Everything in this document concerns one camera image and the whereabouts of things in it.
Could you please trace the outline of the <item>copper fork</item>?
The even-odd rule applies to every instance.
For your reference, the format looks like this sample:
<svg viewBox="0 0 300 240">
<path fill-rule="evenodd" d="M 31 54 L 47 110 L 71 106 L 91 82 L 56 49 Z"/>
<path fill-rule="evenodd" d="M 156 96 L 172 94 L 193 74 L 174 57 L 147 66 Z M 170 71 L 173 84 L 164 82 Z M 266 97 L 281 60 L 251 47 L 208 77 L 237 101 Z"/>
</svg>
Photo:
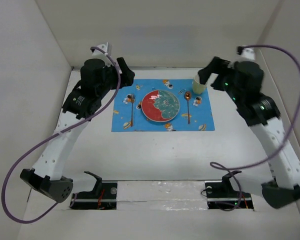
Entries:
<svg viewBox="0 0 300 240">
<path fill-rule="evenodd" d="M 130 116 L 130 126 L 133 127 L 134 125 L 134 103 L 135 103 L 135 94 L 130 94 L 130 103 L 131 103 L 131 116 Z"/>
</svg>

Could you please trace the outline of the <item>pale yellow mug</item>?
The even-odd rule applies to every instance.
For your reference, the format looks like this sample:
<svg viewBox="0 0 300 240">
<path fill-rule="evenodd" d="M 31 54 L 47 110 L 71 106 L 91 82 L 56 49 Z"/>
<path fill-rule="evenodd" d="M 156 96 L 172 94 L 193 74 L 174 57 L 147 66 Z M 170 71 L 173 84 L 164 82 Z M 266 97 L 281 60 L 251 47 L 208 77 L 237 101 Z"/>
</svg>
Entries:
<svg viewBox="0 0 300 240">
<path fill-rule="evenodd" d="M 196 74 L 192 81 L 192 91 L 196 95 L 201 95 L 207 88 L 206 84 L 200 83 L 200 77 Z"/>
</svg>

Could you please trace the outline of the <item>copper spoon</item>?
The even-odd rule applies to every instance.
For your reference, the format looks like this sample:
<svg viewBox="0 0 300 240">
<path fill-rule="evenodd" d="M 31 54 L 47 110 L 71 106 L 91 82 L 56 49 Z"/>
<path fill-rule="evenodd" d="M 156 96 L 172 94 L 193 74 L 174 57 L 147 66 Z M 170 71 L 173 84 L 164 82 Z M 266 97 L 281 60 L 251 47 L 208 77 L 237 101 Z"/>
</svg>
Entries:
<svg viewBox="0 0 300 240">
<path fill-rule="evenodd" d="M 191 118 L 190 118 L 190 100 L 192 98 L 192 94 L 190 91 L 186 91 L 184 94 L 184 98 L 187 101 L 187 123 L 191 123 Z"/>
</svg>

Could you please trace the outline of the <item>red and teal plate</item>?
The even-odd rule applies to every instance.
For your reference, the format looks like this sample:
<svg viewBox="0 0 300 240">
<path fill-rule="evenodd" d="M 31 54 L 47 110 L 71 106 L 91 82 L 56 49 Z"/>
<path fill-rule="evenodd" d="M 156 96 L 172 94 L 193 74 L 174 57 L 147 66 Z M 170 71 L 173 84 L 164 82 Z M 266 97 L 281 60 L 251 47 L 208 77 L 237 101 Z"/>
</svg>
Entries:
<svg viewBox="0 0 300 240">
<path fill-rule="evenodd" d="M 179 99 L 170 91 L 153 90 L 141 101 L 141 110 L 152 122 L 165 123 L 173 120 L 180 111 Z"/>
</svg>

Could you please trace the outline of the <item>blue astronaut print cloth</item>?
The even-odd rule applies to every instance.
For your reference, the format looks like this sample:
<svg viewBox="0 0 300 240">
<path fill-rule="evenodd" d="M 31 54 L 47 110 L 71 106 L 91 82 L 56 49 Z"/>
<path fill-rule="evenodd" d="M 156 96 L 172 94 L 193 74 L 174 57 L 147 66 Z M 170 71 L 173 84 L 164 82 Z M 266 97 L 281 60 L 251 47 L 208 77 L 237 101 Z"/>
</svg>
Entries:
<svg viewBox="0 0 300 240">
<path fill-rule="evenodd" d="M 132 86 L 119 90 L 114 100 L 112 132 L 184 132 L 214 131 L 214 119 L 208 91 L 197 95 L 192 92 L 192 79 L 136 79 Z M 145 117 L 141 109 L 144 96 L 154 90 L 166 90 L 179 100 L 178 115 L 168 122 L 153 122 Z M 190 91 L 190 124 L 188 124 L 185 92 Z M 131 127 L 131 93 L 135 95 L 133 105 L 133 127 Z"/>
</svg>

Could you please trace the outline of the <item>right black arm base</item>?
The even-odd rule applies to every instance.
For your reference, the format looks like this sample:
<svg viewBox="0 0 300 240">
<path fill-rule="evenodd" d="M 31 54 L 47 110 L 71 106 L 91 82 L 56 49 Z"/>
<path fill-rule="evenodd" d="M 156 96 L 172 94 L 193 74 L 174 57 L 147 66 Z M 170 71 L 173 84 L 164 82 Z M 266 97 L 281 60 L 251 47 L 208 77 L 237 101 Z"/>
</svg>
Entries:
<svg viewBox="0 0 300 240">
<path fill-rule="evenodd" d="M 208 180 L 204 182 L 204 188 L 200 194 L 207 199 L 209 210 L 222 210 L 229 212 L 235 209 L 253 210 L 254 205 L 250 193 L 242 192 L 241 200 L 240 193 L 234 190 L 230 179 L 232 177 L 226 174 L 221 180 Z"/>
</svg>

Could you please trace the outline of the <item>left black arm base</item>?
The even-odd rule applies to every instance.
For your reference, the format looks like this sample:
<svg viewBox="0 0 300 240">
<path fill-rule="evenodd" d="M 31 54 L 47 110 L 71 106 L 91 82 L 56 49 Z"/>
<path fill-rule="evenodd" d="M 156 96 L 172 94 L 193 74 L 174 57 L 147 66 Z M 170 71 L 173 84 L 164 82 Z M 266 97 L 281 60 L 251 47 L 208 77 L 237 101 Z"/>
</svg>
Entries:
<svg viewBox="0 0 300 240">
<path fill-rule="evenodd" d="M 117 181 L 103 181 L 90 172 L 74 179 L 69 208 L 72 210 L 116 210 Z"/>
</svg>

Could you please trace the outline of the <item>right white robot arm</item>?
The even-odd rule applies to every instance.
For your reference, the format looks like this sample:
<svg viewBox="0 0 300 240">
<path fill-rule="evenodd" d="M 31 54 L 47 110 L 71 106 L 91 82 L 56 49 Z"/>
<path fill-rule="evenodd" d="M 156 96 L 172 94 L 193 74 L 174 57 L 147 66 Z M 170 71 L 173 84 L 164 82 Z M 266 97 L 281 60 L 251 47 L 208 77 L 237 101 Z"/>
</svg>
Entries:
<svg viewBox="0 0 300 240">
<path fill-rule="evenodd" d="M 213 194 L 239 198 L 243 193 L 259 195 L 274 209 L 280 209 L 300 199 L 300 160 L 288 138 L 291 129 L 285 130 L 281 113 L 275 101 L 261 92 L 264 71 L 252 61 L 228 60 L 215 56 L 198 71 L 200 84 L 208 82 L 216 74 L 211 87 L 226 92 L 236 105 L 238 114 L 259 140 L 271 177 L 246 176 L 244 169 L 254 168 L 257 163 L 227 169 Z"/>
</svg>

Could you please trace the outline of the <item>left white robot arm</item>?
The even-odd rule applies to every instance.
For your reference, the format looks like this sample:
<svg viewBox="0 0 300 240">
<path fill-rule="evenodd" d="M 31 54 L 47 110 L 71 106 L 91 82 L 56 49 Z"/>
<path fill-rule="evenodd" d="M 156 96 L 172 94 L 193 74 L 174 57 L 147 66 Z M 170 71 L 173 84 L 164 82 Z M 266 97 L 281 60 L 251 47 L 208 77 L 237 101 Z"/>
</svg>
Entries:
<svg viewBox="0 0 300 240">
<path fill-rule="evenodd" d="M 134 82 L 135 73 L 124 58 L 116 60 L 121 73 L 98 58 L 84 62 L 80 80 L 61 108 L 54 131 L 56 137 L 48 141 L 37 162 L 20 173 L 28 186 L 57 203 L 64 202 L 73 190 L 73 180 L 63 176 L 63 168 L 79 135 L 102 106 L 102 99 L 109 91 L 129 87 Z"/>
</svg>

